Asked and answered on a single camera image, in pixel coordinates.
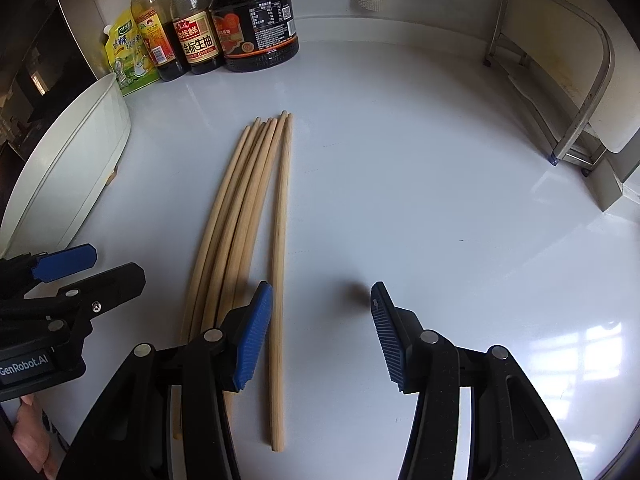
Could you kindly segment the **left human hand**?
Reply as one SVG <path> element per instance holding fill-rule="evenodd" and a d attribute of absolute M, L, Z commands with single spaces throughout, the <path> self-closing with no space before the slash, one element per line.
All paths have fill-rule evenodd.
<path fill-rule="evenodd" d="M 35 471 L 43 472 L 47 479 L 55 479 L 58 464 L 51 452 L 51 439 L 44 428 L 42 415 L 42 408 L 33 394 L 22 396 L 16 413 L 13 440 Z"/>

